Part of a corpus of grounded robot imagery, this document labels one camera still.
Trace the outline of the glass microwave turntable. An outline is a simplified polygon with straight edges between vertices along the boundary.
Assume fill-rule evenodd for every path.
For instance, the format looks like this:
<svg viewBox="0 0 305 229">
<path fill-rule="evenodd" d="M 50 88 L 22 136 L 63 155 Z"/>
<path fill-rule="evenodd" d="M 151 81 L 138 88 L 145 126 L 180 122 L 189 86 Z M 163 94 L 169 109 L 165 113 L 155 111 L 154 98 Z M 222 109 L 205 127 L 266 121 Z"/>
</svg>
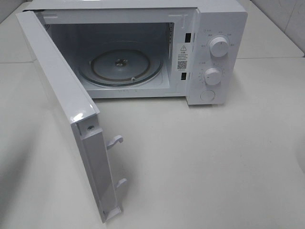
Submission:
<svg viewBox="0 0 305 229">
<path fill-rule="evenodd" d="M 158 50 L 134 41 L 107 42 L 81 53 L 79 72 L 104 87 L 127 87 L 154 78 L 163 67 Z"/>
</svg>

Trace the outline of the white timer knob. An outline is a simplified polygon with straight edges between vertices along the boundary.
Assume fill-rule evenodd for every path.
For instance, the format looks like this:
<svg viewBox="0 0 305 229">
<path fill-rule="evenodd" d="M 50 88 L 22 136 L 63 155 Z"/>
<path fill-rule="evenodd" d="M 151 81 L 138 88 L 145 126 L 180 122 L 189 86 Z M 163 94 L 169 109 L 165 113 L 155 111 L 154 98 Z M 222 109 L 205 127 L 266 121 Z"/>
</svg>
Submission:
<svg viewBox="0 0 305 229">
<path fill-rule="evenodd" d="M 222 79 L 222 71 L 218 68 L 209 68 L 203 75 L 205 83 L 210 86 L 219 84 Z"/>
</svg>

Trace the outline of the white microwave oven body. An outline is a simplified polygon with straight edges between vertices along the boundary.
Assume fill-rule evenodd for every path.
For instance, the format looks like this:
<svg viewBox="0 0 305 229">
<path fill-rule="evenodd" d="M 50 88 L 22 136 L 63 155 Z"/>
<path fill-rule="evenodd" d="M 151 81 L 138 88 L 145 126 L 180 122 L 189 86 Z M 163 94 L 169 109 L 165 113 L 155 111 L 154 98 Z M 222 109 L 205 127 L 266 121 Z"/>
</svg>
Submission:
<svg viewBox="0 0 305 229">
<path fill-rule="evenodd" d="M 222 104 L 243 36 L 247 12 L 235 0 L 34 0 L 25 11 L 40 16 L 49 36 L 84 89 L 94 99 L 184 97 L 189 105 Z M 214 57 L 209 41 L 225 36 L 228 53 Z M 145 43 L 160 52 L 163 67 L 151 80 L 127 87 L 98 86 L 79 72 L 81 53 L 107 42 Z M 176 45 L 187 43 L 188 68 L 177 71 Z M 210 86 L 204 72 L 222 71 L 221 82 Z M 213 90 L 211 102 L 200 99 Z"/>
</svg>

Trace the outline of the round white door button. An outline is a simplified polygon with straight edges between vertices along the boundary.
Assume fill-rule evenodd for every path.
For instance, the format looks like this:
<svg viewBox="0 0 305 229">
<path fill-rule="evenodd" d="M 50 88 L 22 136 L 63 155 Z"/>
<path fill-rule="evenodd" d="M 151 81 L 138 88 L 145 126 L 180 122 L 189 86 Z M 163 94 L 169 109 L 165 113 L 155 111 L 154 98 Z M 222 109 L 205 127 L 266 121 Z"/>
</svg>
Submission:
<svg viewBox="0 0 305 229">
<path fill-rule="evenodd" d="M 200 95 L 200 99 L 205 102 L 211 102 L 215 98 L 215 92 L 213 90 L 203 91 Z"/>
</svg>

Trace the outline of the upper white power knob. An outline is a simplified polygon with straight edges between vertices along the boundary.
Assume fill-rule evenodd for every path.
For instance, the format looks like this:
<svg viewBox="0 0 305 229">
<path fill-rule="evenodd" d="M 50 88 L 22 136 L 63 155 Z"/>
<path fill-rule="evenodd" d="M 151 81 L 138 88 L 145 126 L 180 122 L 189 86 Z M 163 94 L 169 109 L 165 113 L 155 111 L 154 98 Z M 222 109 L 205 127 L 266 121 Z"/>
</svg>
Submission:
<svg viewBox="0 0 305 229">
<path fill-rule="evenodd" d="M 209 50 L 214 57 L 223 57 L 228 53 L 229 41 L 225 36 L 216 36 L 209 41 Z"/>
</svg>

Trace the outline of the white warning label sticker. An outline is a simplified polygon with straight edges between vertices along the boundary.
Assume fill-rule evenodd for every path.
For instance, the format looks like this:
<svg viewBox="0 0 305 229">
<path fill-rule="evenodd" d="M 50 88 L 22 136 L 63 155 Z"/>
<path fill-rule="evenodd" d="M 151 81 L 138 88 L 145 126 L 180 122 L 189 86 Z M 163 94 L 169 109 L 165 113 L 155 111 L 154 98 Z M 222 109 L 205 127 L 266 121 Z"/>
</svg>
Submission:
<svg viewBox="0 0 305 229">
<path fill-rule="evenodd" d="M 189 51 L 191 48 L 187 43 L 179 43 L 176 45 L 176 70 L 184 71 L 188 68 L 188 60 L 189 60 Z"/>
</svg>

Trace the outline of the white microwave door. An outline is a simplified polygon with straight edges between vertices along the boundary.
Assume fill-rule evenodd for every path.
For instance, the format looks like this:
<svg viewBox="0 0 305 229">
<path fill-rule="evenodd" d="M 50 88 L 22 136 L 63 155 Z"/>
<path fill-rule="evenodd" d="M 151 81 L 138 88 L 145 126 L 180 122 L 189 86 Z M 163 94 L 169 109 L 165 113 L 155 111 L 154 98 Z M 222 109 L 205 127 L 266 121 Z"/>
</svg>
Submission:
<svg viewBox="0 0 305 229">
<path fill-rule="evenodd" d="M 108 151 L 123 142 L 117 135 L 106 142 L 100 126 L 99 108 L 49 36 L 40 16 L 32 11 L 16 15 L 26 39 L 49 106 L 64 139 L 79 154 L 102 222 L 122 212 L 118 189 L 125 178 L 114 183 Z"/>
</svg>

